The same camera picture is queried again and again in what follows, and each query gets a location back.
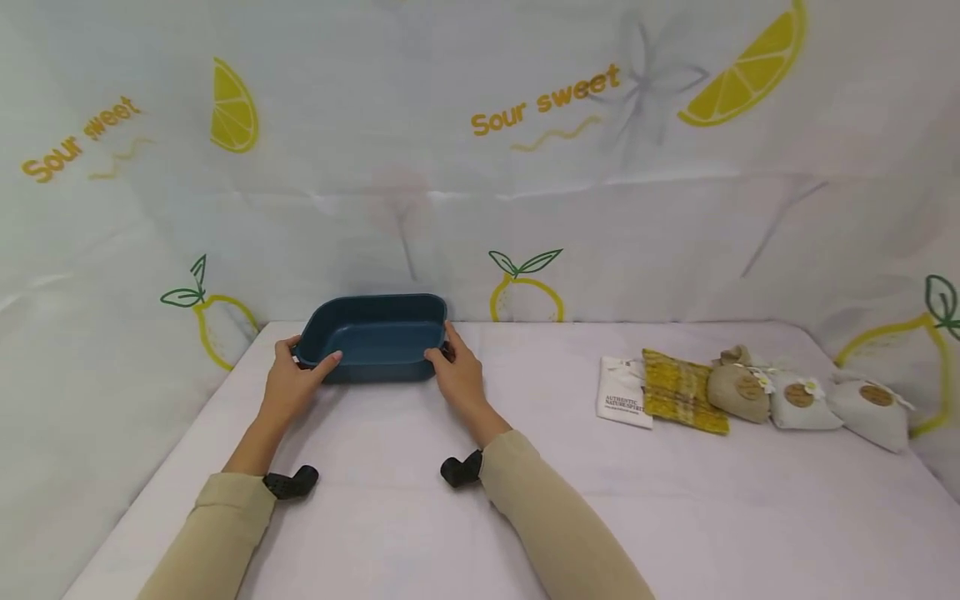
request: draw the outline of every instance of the white table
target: white table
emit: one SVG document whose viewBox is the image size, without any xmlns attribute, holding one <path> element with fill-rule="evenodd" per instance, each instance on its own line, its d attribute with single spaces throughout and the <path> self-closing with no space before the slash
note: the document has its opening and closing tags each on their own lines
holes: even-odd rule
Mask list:
<svg viewBox="0 0 960 600">
<path fill-rule="evenodd" d="M 268 325 L 65 596 L 133 599 L 210 472 L 256 413 Z M 829 359 L 785 324 L 461 324 L 488 396 L 587 498 L 659 600 L 955 598 L 960 505 L 912 454 L 846 429 L 784 432 L 731 419 L 727 438 L 658 420 L 594 416 L 603 354 L 653 348 L 706 363 L 736 343 L 789 355 L 826 379 Z M 509 523 L 479 488 L 453 492 L 448 456 L 475 449 L 421 384 L 329 387 L 274 471 L 321 473 L 278 508 L 242 598 L 510 600 L 543 591 Z"/>
</svg>

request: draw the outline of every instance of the dark teal plastic tray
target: dark teal plastic tray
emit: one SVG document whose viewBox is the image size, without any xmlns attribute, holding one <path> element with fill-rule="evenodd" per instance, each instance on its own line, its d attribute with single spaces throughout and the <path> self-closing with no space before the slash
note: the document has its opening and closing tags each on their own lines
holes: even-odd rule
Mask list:
<svg viewBox="0 0 960 600">
<path fill-rule="evenodd" d="M 338 298 L 313 313 L 294 355 L 312 369 L 341 350 L 326 383 L 423 381 L 434 375 L 423 351 L 444 342 L 445 319 L 446 302 L 433 294 Z"/>
</svg>

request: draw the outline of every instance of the small white flower decoration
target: small white flower decoration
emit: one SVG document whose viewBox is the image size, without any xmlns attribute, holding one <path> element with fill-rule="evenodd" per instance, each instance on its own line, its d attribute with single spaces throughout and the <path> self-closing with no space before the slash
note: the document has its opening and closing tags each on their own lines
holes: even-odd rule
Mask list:
<svg viewBox="0 0 960 600">
<path fill-rule="evenodd" d="M 806 392 L 818 400 L 822 400 L 825 397 L 827 397 L 827 394 L 824 392 L 824 389 L 820 387 L 820 382 L 814 379 L 813 377 L 801 379 L 797 383 L 804 384 L 804 389 L 806 390 Z"/>
<path fill-rule="evenodd" d="M 774 382 L 771 381 L 770 377 L 768 377 L 765 373 L 755 372 L 754 377 L 756 377 L 756 380 L 763 388 L 764 394 L 772 394 L 776 390 L 776 388 L 774 388 Z"/>
</svg>

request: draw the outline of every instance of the fabric backdrop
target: fabric backdrop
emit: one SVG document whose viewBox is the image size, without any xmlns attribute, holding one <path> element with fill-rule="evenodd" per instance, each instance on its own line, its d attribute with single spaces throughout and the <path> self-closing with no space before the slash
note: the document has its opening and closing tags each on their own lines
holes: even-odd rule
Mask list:
<svg viewBox="0 0 960 600">
<path fill-rule="evenodd" d="M 257 326 L 349 294 L 798 324 L 917 405 L 960 497 L 958 22 L 953 0 L 7 3 L 0 595 L 59 598 Z"/>
</svg>

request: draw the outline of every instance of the white sachet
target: white sachet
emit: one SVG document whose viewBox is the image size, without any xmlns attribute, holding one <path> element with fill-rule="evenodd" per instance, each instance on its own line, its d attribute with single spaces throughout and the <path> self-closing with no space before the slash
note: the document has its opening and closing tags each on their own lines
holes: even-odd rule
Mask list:
<svg viewBox="0 0 960 600">
<path fill-rule="evenodd" d="M 643 412 L 643 359 L 600 359 L 597 417 L 628 425 L 654 428 L 654 418 Z"/>
</svg>

